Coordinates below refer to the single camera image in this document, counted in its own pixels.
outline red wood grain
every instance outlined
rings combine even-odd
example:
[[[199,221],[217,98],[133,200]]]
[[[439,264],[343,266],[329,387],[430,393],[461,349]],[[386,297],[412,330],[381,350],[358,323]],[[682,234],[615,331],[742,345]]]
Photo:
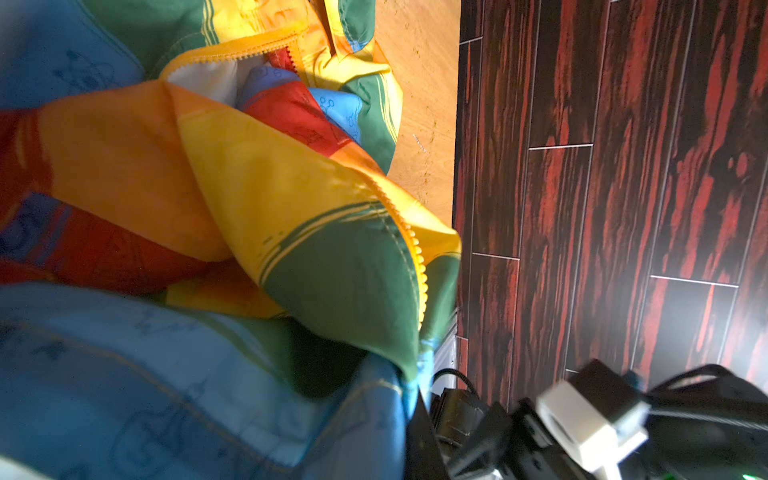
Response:
[[[532,151],[521,245],[511,397],[534,398],[565,369],[591,149]]]
[[[518,268],[517,260],[472,260],[467,376],[481,399],[504,406],[509,401]]]
[[[610,0],[541,3],[532,147],[592,142]]]
[[[655,386],[705,363],[717,363],[736,290],[652,278],[632,369]]]
[[[768,185],[763,188],[722,363],[768,391]]]
[[[462,262],[456,296],[457,327],[460,336],[466,335],[466,303],[472,262],[472,205],[475,199],[481,52],[482,45],[479,41],[458,47],[453,228],[462,238]]]
[[[485,1],[475,252],[518,257],[538,5]]]
[[[469,356],[469,340],[464,337],[456,337],[456,369],[467,374],[467,361]]]
[[[629,366],[693,2],[611,3],[568,367]]]
[[[768,157],[765,0],[698,2],[653,273],[735,283]]]

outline colorful fabric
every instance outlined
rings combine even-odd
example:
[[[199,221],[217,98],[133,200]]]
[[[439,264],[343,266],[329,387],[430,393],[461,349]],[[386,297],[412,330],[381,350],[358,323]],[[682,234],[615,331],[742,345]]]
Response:
[[[49,478],[402,477],[392,363],[295,321],[41,283],[0,317],[0,455]]]
[[[0,429],[28,435],[0,439],[0,454],[79,472],[56,443],[88,434],[71,424],[78,412],[99,425],[78,437],[94,478],[402,471],[461,244],[386,177],[402,92],[372,5],[326,0],[320,16],[302,0],[0,7],[17,48],[0,64],[0,283],[69,285],[0,288],[0,376],[9,395],[40,395],[0,415]],[[167,81],[205,65],[234,79],[260,55],[269,64],[232,104]],[[39,415],[50,404],[66,407]],[[259,424],[280,412],[292,419]],[[367,426],[343,433],[359,412]],[[156,439],[162,425],[189,436]],[[120,449],[149,449],[151,468]],[[325,455],[357,457],[343,471]]]

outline black cable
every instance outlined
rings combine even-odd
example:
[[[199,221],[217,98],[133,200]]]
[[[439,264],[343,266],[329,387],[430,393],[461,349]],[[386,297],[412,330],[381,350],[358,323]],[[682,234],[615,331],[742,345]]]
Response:
[[[472,385],[472,382],[469,381],[466,375],[459,372],[457,369],[447,368],[447,369],[441,369],[438,370],[435,376],[432,377],[432,383],[435,383],[435,381],[440,378],[443,375],[447,375],[451,373],[452,375],[457,376],[462,382],[464,382],[464,385],[467,386],[467,390],[477,395],[477,390],[475,390],[475,386]]]
[[[438,442],[443,442],[446,445],[450,445],[454,449],[460,449],[462,447],[462,444],[458,443],[457,441],[455,441],[453,439],[449,439],[448,437],[445,437],[443,435],[439,435],[439,434],[436,433],[435,434],[435,438],[437,439]]]
[[[678,412],[676,410],[651,409],[650,415],[672,417],[675,419],[700,420],[702,422],[723,423],[745,429],[763,430],[768,432],[768,424],[760,422],[749,422],[747,420],[730,419],[720,415],[708,415],[706,413]]]
[[[681,373],[680,375],[674,376],[671,379],[668,379],[665,382],[660,383],[659,385],[655,386],[654,389],[652,389],[650,392],[662,392],[664,390],[668,390],[671,386],[674,386],[674,384],[685,380],[685,379],[691,379],[695,376],[714,376],[714,377],[721,377],[721,376],[732,376],[733,373],[720,365],[717,365],[715,363],[710,363],[708,365],[702,365],[697,369],[690,370],[685,373]]]
[[[649,415],[721,423],[768,432],[768,403],[692,395],[673,387],[696,376],[724,377],[733,373],[720,365],[704,365],[668,379],[645,396]]]

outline wooden floor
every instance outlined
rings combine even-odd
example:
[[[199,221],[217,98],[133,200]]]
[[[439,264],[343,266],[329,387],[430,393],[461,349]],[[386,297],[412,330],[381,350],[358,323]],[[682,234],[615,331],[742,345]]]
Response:
[[[485,400],[592,357],[768,389],[766,4],[462,4],[459,346]]]
[[[389,178],[451,224],[461,0],[378,0],[376,40],[402,87]]]

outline blue fabric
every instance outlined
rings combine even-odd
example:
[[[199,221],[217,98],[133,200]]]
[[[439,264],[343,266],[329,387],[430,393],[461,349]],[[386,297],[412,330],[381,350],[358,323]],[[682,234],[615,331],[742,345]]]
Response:
[[[0,288],[0,455],[54,477],[401,478],[396,368],[370,353],[346,386],[308,399],[270,371],[249,321]]]
[[[246,110],[259,93],[270,88],[279,87],[292,81],[301,81],[299,75],[292,71],[283,70],[269,66],[254,67],[248,72],[248,77],[240,91],[240,98],[237,100],[237,109]]]
[[[59,207],[60,215],[55,216]],[[45,244],[36,252],[32,264],[43,266],[51,256],[61,233],[67,224],[72,207],[43,194],[31,194],[25,198],[16,216],[0,231],[0,258],[25,263],[28,256],[40,244],[46,232]]]
[[[357,124],[357,116],[362,109],[360,97],[343,91],[322,88],[310,88],[310,93],[326,118],[360,145],[360,126]]]
[[[137,84],[144,69],[76,0],[10,0],[0,31],[0,108]]]

